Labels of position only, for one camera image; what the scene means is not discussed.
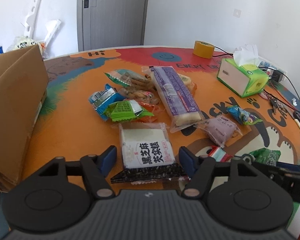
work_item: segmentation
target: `white tissue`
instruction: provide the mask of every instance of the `white tissue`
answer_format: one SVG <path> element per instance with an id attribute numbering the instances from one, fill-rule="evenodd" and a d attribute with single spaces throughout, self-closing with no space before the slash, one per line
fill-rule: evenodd
<path id="1" fill-rule="evenodd" d="M 236 48 L 233 58 L 238 66 L 253 64 L 259 66 L 261 60 L 258 56 L 258 48 L 256 45 L 246 44 L 244 47 Z"/>

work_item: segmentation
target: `power strip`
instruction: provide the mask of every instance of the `power strip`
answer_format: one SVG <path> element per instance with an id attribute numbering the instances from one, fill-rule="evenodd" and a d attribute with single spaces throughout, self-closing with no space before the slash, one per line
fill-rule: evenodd
<path id="1" fill-rule="evenodd" d="M 266 60 L 262 57 L 259 57 L 259 59 L 261 60 L 261 63 L 259 65 L 259 68 L 264 68 L 266 69 L 266 73 L 271 76 L 273 74 L 273 71 L 272 69 L 275 69 L 275 70 L 279 70 L 280 72 L 282 72 L 283 74 L 287 75 L 287 71 L 284 71 L 282 68 L 279 68 L 278 65 L 270 62 L 269 60 Z M 282 80 L 281 81 L 285 81 L 287 78 L 285 76 L 282 77 Z"/>

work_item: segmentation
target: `black cable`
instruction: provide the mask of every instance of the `black cable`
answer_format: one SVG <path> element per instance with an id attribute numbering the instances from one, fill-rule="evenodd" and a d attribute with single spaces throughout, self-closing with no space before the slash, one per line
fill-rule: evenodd
<path id="1" fill-rule="evenodd" d="M 278 101 L 280 101 L 281 103 L 283 103 L 285 106 L 287 106 L 287 107 L 291 108 L 293 111 L 297 111 L 297 112 L 299 112 L 299 113 L 300 113 L 300 111 L 299 111 L 299 110 L 295 109 L 295 108 L 294 108 L 294 107 L 292 107 L 292 106 L 289 106 L 289 105 L 287 104 L 287 102 L 281 101 L 279 98 L 277 98 L 277 97 L 276 97 L 276 96 L 274 96 L 273 94 L 271 94 L 271 93 L 267 92 L 265 89 L 263 89 L 263 91 L 264 91 L 264 92 L 266 92 L 268 95 L 272 96 L 273 98 L 277 99 L 277 100 L 278 100 Z"/>
<path id="2" fill-rule="evenodd" d="M 227 54 L 221 54 L 221 55 L 217 55 L 217 56 L 213 56 L 213 57 L 220 57 L 220 56 L 224 56 L 224 55 L 230 55 L 230 56 L 232 56 L 232 54 L 227 53 Z"/>
<path id="3" fill-rule="evenodd" d="M 223 52 L 225 52 L 227 55 L 233 55 L 232 53 L 226 52 L 226 51 L 223 50 L 223 49 L 220 49 L 220 50 L 222 50 Z"/>
<path id="4" fill-rule="evenodd" d="M 269 68 L 269 67 L 259 67 L 259 68 L 267 68 L 267 69 L 271 69 L 271 70 L 277 70 L 277 69 Z M 294 91 L 296 92 L 296 94 L 297 94 L 297 96 L 298 96 L 298 98 L 299 98 L 299 101 L 300 101 L 300 96 L 299 96 L 299 94 L 298 94 L 296 88 L 295 88 L 294 85 L 292 84 L 291 80 L 290 80 L 285 74 L 282 73 L 282 75 L 284 75 L 284 76 L 289 80 L 290 84 L 292 85 L 292 87 L 293 87 Z"/>

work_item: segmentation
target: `green snack wrapper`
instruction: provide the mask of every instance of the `green snack wrapper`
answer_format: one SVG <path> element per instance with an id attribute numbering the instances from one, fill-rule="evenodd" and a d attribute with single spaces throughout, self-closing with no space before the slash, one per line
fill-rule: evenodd
<path id="1" fill-rule="evenodd" d="M 280 151 L 262 148 L 249 153 L 255 157 L 255 162 L 276 166 L 281 155 Z"/>
<path id="2" fill-rule="evenodd" d="M 106 108 L 103 114 L 110 117 L 113 122 L 129 122 L 144 116 L 154 116 L 135 100 L 114 102 Z"/>

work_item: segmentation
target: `door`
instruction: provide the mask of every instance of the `door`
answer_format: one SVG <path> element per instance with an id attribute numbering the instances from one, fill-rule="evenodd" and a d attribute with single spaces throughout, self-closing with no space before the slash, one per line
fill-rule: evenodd
<path id="1" fill-rule="evenodd" d="M 146 4 L 146 0 L 83 0 L 83 50 L 141 45 Z"/>

